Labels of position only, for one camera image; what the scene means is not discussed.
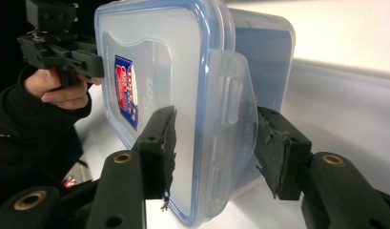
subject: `black bracket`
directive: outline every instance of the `black bracket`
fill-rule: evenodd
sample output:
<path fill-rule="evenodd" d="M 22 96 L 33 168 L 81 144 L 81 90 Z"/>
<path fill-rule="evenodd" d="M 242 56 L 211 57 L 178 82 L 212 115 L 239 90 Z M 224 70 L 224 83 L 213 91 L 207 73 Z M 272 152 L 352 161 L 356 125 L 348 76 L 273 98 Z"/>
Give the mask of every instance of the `black bracket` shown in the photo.
<path fill-rule="evenodd" d="M 390 196 L 375 190 L 347 158 L 310 153 L 308 140 L 281 114 L 258 108 L 255 150 L 274 196 L 298 200 L 308 228 L 390 228 Z"/>
<path fill-rule="evenodd" d="M 70 33 L 76 5 L 60 1 L 26 1 L 27 18 L 36 29 L 17 38 L 24 60 L 38 69 L 56 68 L 61 85 L 74 83 L 75 72 L 104 77 L 102 57 L 93 38 Z"/>

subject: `white wall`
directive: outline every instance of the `white wall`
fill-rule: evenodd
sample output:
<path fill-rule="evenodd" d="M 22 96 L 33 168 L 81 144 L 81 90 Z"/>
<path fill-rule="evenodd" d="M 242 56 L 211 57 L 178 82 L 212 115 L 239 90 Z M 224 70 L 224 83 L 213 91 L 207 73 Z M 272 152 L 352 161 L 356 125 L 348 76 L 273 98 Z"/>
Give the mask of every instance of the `white wall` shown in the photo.
<path fill-rule="evenodd" d="M 295 58 L 390 75 L 390 0 L 225 0 L 279 15 L 296 31 Z"/>

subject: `plastic food container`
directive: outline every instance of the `plastic food container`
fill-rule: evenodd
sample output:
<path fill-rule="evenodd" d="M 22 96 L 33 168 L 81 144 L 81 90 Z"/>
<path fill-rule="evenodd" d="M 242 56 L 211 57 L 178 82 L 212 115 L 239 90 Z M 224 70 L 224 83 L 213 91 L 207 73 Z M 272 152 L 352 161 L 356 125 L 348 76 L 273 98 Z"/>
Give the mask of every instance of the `plastic food container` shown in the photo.
<path fill-rule="evenodd" d="M 257 106 L 281 106 L 291 25 L 214 0 L 132 0 L 99 7 L 95 32 L 118 136 L 132 148 L 152 113 L 173 105 L 170 208 L 187 227 L 215 217 L 253 154 Z"/>

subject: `clear plastic lid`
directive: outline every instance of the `clear plastic lid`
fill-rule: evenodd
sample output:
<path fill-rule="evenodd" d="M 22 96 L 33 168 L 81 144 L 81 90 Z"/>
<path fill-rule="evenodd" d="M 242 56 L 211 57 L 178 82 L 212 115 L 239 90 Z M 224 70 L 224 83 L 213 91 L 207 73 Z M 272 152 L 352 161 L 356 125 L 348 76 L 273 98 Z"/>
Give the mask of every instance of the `clear plastic lid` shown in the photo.
<path fill-rule="evenodd" d="M 95 31 L 118 136 L 132 148 L 152 113 L 174 106 L 170 208 L 187 227 L 215 217 L 257 137 L 257 101 L 230 11 L 214 0 L 112 2 L 96 10 Z"/>

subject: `person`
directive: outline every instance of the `person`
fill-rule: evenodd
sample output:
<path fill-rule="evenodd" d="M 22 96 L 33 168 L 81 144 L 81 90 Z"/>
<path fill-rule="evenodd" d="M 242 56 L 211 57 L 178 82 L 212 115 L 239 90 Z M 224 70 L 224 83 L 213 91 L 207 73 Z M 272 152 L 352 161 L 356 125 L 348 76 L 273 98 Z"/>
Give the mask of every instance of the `person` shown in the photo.
<path fill-rule="evenodd" d="M 73 30 L 92 36 L 94 9 L 106 2 L 79 1 L 84 10 Z M 78 74 L 77 83 L 59 88 L 56 69 L 24 63 L 16 37 L 32 29 L 25 1 L 0 1 L 0 206 L 32 186 L 67 192 L 62 178 L 83 154 L 73 124 L 90 114 L 88 88 L 100 85 L 98 78 Z"/>

